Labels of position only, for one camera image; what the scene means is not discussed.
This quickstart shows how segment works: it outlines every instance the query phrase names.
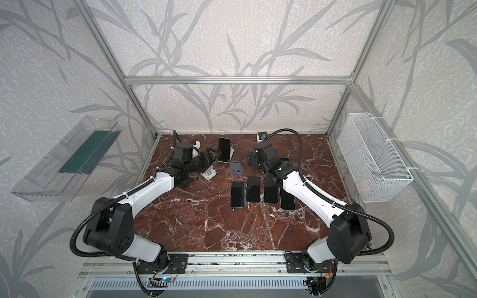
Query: phone screen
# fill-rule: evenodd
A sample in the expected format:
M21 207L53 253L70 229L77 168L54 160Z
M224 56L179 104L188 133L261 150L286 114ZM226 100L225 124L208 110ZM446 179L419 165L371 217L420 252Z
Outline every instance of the phone screen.
M232 182L230 207L243 208L245 205L245 184L242 181Z
M280 206L283 210L295 210L295 197L280 186Z
M263 201L265 203L275 204L278 203L278 186L275 182L264 178L264 193L263 193Z
M260 177L247 178L247 202L260 202Z
M220 156L218 161L223 163L230 162L230 139L219 138L218 139L218 150L220 151Z

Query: leaf pattern wallpaper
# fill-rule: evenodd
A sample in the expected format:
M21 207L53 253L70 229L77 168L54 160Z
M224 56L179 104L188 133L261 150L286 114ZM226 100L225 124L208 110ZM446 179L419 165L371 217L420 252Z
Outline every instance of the leaf pattern wallpaper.
M65 297L84 259L69 236L101 196L128 189L153 142L73 3L0 1L0 296ZM27 202L10 190L84 116L119 134L69 203Z
M129 76L346 76L381 3L88 1ZM70 11L69 17L75 16ZM324 133L329 123L324 119L332 118L344 86L138 85L134 89L158 131L253 133L278 125Z
M477 1L397 3L358 78L452 215L477 244ZM351 196L356 187L336 143L351 98L331 134ZM386 258L403 297L477 297L477 285L411 186L367 204L396 232ZM385 241L374 231L376 245Z

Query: small device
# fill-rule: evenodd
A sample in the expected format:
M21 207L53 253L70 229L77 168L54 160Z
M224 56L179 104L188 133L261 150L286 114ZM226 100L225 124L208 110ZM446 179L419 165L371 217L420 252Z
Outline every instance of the small device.
M278 203L278 186L277 184L268 179L267 177L264 178L264 193L263 193L263 201L265 203L276 204Z
M264 141L267 139L267 132L259 132L257 134L257 143L260 143L261 141Z
M260 177L247 178L247 202L260 202Z
M218 139L218 150L220 151L220 156L218 161L228 164L232 157L233 151L230 145L232 141L228 138L219 138Z
M239 177L243 176L243 167L239 161L230 162L230 176Z
M289 162L290 159L280 157L280 161ZM282 210L295 210L295 208L296 208L295 207L295 197L292 194L287 193L283 189L283 185L280 185L280 206L281 206Z
M243 208L245 206L245 184L243 181L232 182L230 192L230 207Z

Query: wire mesh basket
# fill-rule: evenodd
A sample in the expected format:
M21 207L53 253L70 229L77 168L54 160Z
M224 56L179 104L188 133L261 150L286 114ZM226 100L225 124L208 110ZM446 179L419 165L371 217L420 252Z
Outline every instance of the wire mesh basket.
M365 203L389 201L414 179L370 113L350 113L338 145Z

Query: black mounting bracket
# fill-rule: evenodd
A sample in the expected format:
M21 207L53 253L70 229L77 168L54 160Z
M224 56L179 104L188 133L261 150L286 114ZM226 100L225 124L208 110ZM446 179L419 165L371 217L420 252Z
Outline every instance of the black mounting bracket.
M187 259L189 258L188 254L167 254L170 258L169 267L163 274L184 274L187 267ZM138 260L137 262L137 272L139 274L154 274L157 271L157 267L151 263Z
M303 254L301 252L285 253L285 261L288 273L310 273L307 269L305 269L305 264L303 263ZM316 273L328 274L330 271L333 270L334 266L336 266L336 261L325 261L321 264L318 264L318 271L316 271Z

